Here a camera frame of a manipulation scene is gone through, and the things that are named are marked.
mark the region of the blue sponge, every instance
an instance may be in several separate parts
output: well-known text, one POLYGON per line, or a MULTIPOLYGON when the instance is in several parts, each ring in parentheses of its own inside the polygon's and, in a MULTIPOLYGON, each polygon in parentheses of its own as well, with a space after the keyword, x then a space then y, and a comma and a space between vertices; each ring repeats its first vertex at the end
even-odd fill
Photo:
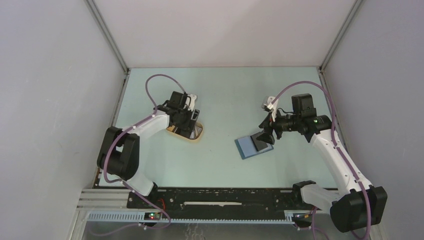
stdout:
POLYGON ((240 153, 241 159, 247 159, 259 154, 269 152, 274 149, 274 147, 267 143, 267 147, 261 149, 260 151, 256 150, 255 144, 252 141, 251 136, 244 136, 235 140, 235 145, 237 146, 238 152, 240 153))

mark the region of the floor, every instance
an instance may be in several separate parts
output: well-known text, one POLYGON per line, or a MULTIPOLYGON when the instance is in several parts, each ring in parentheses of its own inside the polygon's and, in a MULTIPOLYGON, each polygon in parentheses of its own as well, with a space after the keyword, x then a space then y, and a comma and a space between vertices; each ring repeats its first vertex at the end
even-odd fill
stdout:
MULTIPOLYGON (((142 142, 140 167, 160 187, 284 188, 313 180, 325 188, 336 184, 318 152, 297 132, 283 134, 274 150, 242 160, 234 140, 259 132, 267 113, 261 103, 297 81, 320 83, 315 67, 133 68, 116 126, 129 126, 152 112, 145 82, 153 74, 177 79, 198 96, 195 107, 204 125, 200 142, 190 143, 161 131, 142 142)), ((149 82, 158 104, 178 86, 165 77, 149 82)), ((278 107, 292 110, 291 96, 310 93, 318 115, 329 115, 324 94, 302 84, 281 96, 278 107)), ((100 186, 110 186, 100 179, 100 186)))

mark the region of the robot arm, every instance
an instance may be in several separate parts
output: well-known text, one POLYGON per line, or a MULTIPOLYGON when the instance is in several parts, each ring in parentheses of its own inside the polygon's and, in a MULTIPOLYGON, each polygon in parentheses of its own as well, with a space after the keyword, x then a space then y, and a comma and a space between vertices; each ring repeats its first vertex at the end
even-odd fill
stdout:
MULTIPOLYGON (((155 133, 175 126, 176 134, 189 138, 199 117, 200 111, 195 109, 197 96, 194 94, 174 91, 171 98, 164 104, 157 106, 157 112, 149 120, 139 126, 133 126, 116 144, 107 164, 107 173, 119 176, 131 188, 148 196, 155 183, 148 179, 139 168, 140 142, 153 136, 155 133)), ((104 135, 97 166, 104 168, 107 152, 113 141, 129 127, 109 127, 104 135)))
MULTIPOLYGON (((310 94, 292 96, 293 114, 285 116, 277 112, 277 102, 271 104, 272 100, 274 97, 268 97, 262 105, 269 114, 259 125, 263 129, 263 134, 257 139, 274 144, 273 132, 277 139, 282 137, 283 132, 299 132, 318 150, 337 185, 338 193, 335 193, 318 186, 311 180, 296 183, 293 185, 294 201, 314 205, 329 213, 336 228, 343 233, 366 227, 364 196, 358 181, 332 141, 331 120, 325 115, 317 116, 310 94)), ((335 141, 340 143, 337 132, 334 134, 335 141)), ((345 148, 341 144, 338 144, 338 148, 346 156, 359 176, 359 181, 365 187, 371 206, 371 224, 380 223, 387 201, 386 191, 381 186, 373 187, 359 171, 345 148)))

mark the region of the black bracket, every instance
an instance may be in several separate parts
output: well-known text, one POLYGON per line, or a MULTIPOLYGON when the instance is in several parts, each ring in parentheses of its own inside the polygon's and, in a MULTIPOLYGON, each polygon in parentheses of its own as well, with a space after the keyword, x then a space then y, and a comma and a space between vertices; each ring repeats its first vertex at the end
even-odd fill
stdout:
POLYGON ((319 134, 320 131, 331 129, 332 122, 326 115, 317 116, 317 109, 314 107, 314 102, 310 94, 299 94, 291 97, 293 105, 292 115, 281 115, 276 113, 275 121, 271 120, 271 113, 262 121, 259 128, 263 129, 263 133, 256 139, 273 145, 275 139, 273 131, 280 139, 283 132, 297 131, 304 135, 307 142, 311 142, 314 134, 319 134))
MULTIPOLYGON (((291 188, 158 187, 149 200, 173 219, 285 220, 285 210, 310 211, 312 205, 295 203, 291 188), (192 205, 186 202, 235 202, 240 205, 192 205)), ((135 193, 128 194, 128 209, 151 209, 135 193)))
MULTIPOLYGON (((122 129, 114 126, 106 130, 97 158, 97 166, 99 168, 103 169, 109 148, 121 133, 122 129)), ((135 133, 126 133, 116 146, 123 146, 123 148, 122 151, 118 151, 117 147, 113 149, 107 164, 107 173, 117 175, 126 181, 132 178, 139 168, 140 137, 135 133)))
MULTIPOLYGON (((370 186, 366 191, 371 208, 371 225, 382 221, 387 202, 387 193, 382 186, 370 186)), ((342 233, 367 226, 367 207, 362 191, 343 196, 330 208, 331 220, 342 233)))

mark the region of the red wire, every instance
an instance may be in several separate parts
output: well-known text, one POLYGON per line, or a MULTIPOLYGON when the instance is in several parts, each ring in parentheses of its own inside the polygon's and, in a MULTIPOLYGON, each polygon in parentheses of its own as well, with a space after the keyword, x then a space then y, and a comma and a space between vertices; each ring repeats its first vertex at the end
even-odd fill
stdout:
POLYGON ((165 201, 162 198, 159 198, 158 201, 161 201, 162 202, 163 210, 165 210, 166 209, 165 201))

